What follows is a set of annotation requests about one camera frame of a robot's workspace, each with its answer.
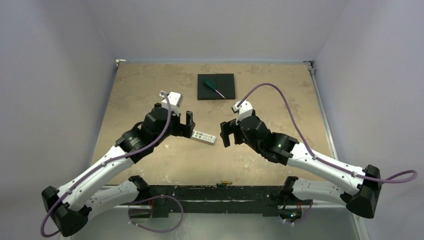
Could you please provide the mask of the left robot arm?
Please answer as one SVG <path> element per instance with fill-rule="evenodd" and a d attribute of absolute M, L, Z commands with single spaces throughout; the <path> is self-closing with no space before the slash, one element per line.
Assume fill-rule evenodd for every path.
<path fill-rule="evenodd" d="M 124 132 L 95 164 L 70 182 L 60 187 L 48 186 L 41 192 L 47 212 L 41 223 L 41 235 L 45 238 L 55 236 L 55 233 L 45 232 L 48 219 L 56 225 L 57 234 L 69 237 L 93 217 L 115 206 L 146 203 L 153 207 L 159 199 L 167 199 L 162 193 L 153 195 L 150 185 L 139 175 L 106 190 L 102 187 L 153 153 L 167 137 L 191 138 L 195 125 L 191 111 L 186 112 L 186 122 L 181 123 L 178 105 L 156 103 L 144 120 Z"/>

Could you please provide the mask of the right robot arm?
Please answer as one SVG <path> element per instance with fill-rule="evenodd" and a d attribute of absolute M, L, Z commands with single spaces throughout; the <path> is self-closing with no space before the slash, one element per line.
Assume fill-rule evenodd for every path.
<path fill-rule="evenodd" d="M 345 206 L 351 213 L 372 219 L 382 185 L 380 169 L 373 165 L 349 165 L 319 152 L 308 152 L 296 138 L 284 133 L 271 132 L 257 116 L 242 121 L 233 119 L 220 124 L 220 137 L 224 147 L 230 146 L 229 136 L 236 145 L 246 144 L 267 161 L 298 168 L 312 173 L 322 181 L 310 181 L 289 176 L 280 191 L 288 204 L 300 200 L 319 200 Z"/>

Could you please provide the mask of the white remote control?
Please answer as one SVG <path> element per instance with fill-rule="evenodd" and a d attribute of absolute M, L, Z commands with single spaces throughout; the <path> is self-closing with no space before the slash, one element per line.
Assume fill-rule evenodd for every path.
<path fill-rule="evenodd" d="M 214 145 L 216 142 L 216 136 L 196 130 L 193 131 L 191 138 L 211 145 Z"/>

